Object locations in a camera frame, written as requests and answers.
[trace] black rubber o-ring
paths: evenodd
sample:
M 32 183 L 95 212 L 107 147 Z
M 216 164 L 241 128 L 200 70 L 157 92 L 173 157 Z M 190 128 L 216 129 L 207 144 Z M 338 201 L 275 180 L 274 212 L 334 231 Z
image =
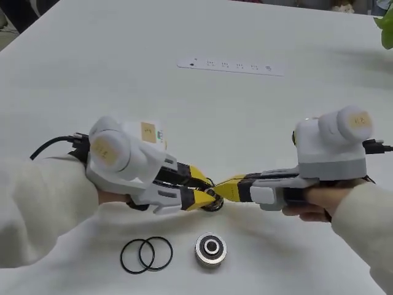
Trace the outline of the black rubber o-ring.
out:
M 139 271 L 134 271 L 134 270 L 128 269 L 128 268 L 125 266 L 124 262 L 123 262 L 123 253 L 124 253 L 124 250 L 125 250 L 130 244 L 132 244 L 132 243 L 134 243 L 134 242 L 143 242 L 143 243 L 142 243 L 142 246 L 145 245 L 145 243 L 147 243 L 148 246 L 150 247 L 150 249 L 152 250 L 152 253 L 153 253 L 153 255 L 152 255 L 152 261 L 150 262 L 150 264 L 149 264 L 149 265 L 145 265 L 145 263 L 143 263 L 143 266 L 144 266 L 145 268 L 142 269 L 142 270 L 139 270 Z M 122 265 L 123 269 L 124 269 L 126 272 L 128 272 L 128 273 L 130 273 L 130 274 L 132 274 L 132 275 L 139 275 L 139 274 L 141 274 L 141 273 L 144 273 L 144 272 L 147 271 L 148 269 L 150 269 L 150 266 L 153 265 L 154 258 L 155 258 L 155 251 L 154 251 L 153 245 L 151 244 L 151 242 L 149 242 L 148 240 L 144 240 L 143 238 L 136 238 L 136 239 L 134 239 L 134 240 L 129 241 L 127 244 L 125 244 L 125 246 L 123 247 L 122 251 L 120 252 L 120 264 Z
M 145 243 L 150 244 L 150 242 L 149 242 L 150 240 L 161 240 L 161 241 L 164 241 L 165 243 L 168 244 L 169 249 L 171 250 L 171 257 L 169 257 L 168 262 L 167 262 L 166 264 L 164 264 L 163 266 L 160 266 L 160 267 L 151 267 L 152 264 L 147 265 L 147 264 L 142 260 L 142 247 L 145 245 Z M 150 237 L 150 238 L 145 239 L 145 241 L 144 241 L 144 242 L 142 243 L 142 245 L 139 247 L 139 251 L 138 251 L 138 252 L 139 252 L 139 253 L 138 253 L 138 255 L 139 255 L 139 261 L 141 262 L 141 264 L 142 264 L 144 267 L 146 267 L 148 270 L 151 270 L 151 271 L 163 270 L 165 267 L 167 267 L 167 266 L 171 263 L 172 258 L 173 258 L 173 247 L 172 247 L 172 244 L 171 244 L 166 238 L 163 238 L 163 237 Z

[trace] white table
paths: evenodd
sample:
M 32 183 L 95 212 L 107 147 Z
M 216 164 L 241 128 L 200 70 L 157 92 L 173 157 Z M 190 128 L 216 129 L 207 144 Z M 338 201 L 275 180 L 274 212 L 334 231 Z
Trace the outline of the white table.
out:
M 285 76 L 177 68 L 179 58 L 194 55 L 284 65 Z M 45 140 L 87 132 L 108 114 L 161 119 L 168 151 L 216 181 L 293 167 L 295 124 L 347 104 L 369 110 L 376 138 L 393 143 L 392 62 L 368 16 L 230 1 L 61 1 L 0 54 L 1 152 L 27 158 Z M 68 150 L 59 144 L 44 155 Z M 370 175 L 388 188 L 392 160 L 368 161 Z M 216 273 L 203 272 L 193 256 L 207 231 L 228 245 Z M 172 242 L 172 264 L 124 272 L 122 246 L 152 235 Z M 157 243 L 156 251 L 163 261 L 166 248 Z M 9 295 L 245 291 L 382 294 L 329 225 L 234 203 L 216 214 L 164 217 L 107 205 L 41 262 L 0 271 L 0 293 Z

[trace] floor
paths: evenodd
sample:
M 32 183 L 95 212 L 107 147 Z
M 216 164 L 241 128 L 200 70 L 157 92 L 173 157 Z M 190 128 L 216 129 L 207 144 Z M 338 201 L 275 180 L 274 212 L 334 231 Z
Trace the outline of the floor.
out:
M 10 44 L 18 35 L 0 31 L 0 51 Z

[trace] gray plastic part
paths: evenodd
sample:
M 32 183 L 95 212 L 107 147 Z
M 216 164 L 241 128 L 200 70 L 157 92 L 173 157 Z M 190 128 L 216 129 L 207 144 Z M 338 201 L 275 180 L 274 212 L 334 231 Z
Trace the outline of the gray plastic part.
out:
M 261 173 L 261 176 L 268 175 L 293 175 L 298 172 L 298 167 L 280 170 L 270 170 Z M 288 177 L 278 179 L 258 179 L 252 187 L 268 187 L 272 189 L 274 195 L 273 204 L 260 203 L 259 207 L 265 211 L 280 211 L 286 205 L 282 189 L 285 187 L 304 189 L 318 183 L 318 179 L 303 179 L 301 177 Z
M 363 178 L 367 175 L 365 159 L 326 163 L 299 163 L 302 178 L 318 178 L 321 181 Z

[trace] sticker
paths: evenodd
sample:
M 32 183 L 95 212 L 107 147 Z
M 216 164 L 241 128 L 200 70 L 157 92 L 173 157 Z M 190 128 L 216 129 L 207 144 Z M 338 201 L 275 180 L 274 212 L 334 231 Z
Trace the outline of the sticker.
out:
M 367 128 L 372 126 L 368 112 L 358 112 L 349 116 L 349 126 L 351 128 Z
M 155 125 L 150 123 L 141 123 L 142 128 L 142 140 L 148 143 L 156 143 L 156 133 L 155 133 Z
M 94 140 L 90 150 L 108 166 L 115 164 L 117 157 L 119 156 L 112 146 L 102 137 Z

